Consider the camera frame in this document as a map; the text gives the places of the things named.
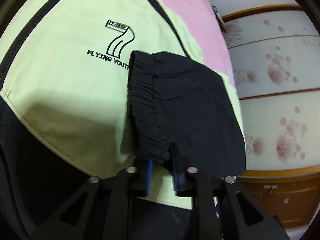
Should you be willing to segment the green and black hooded jacket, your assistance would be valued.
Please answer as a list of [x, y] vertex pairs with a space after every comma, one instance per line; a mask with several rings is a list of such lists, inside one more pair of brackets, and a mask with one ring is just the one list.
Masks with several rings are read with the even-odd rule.
[[[133, 50], [202, 50], [162, 0], [27, 0], [1, 37], [1, 210], [25, 239], [90, 175], [133, 161]], [[238, 119], [240, 102], [220, 74]]]

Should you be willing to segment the floral sliding wardrobe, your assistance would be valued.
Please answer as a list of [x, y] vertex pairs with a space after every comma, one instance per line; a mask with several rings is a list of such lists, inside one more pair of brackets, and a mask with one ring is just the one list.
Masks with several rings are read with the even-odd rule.
[[248, 190], [288, 229], [319, 208], [319, 32], [298, 5], [223, 17], [246, 138]]

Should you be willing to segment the dark wooden nightstand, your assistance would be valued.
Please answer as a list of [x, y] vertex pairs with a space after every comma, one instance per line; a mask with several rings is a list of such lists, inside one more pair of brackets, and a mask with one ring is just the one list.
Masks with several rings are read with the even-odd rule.
[[227, 30], [226, 30], [226, 25], [222, 19], [222, 16], [220, 15], [220, 12], [219, 10], [217, 9], [217, 7], [215, 5], [212, 5], [212, 10], [215, 14], [215, 17], [216, 17], [216, 20], [219, 24], [219, 27], [220, 27], [220, 30], [223, 32], [223, 33], [227, 33]]

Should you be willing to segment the pink bed sheet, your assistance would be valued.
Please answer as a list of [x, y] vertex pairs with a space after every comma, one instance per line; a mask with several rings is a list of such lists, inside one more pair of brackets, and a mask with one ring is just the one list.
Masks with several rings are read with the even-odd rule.
[[204, 64], [229, 77], [235, 85], [232, 64], [216, 15], [209, 0], [162, 0], [165, 6], [180, 15], [199, 44]]

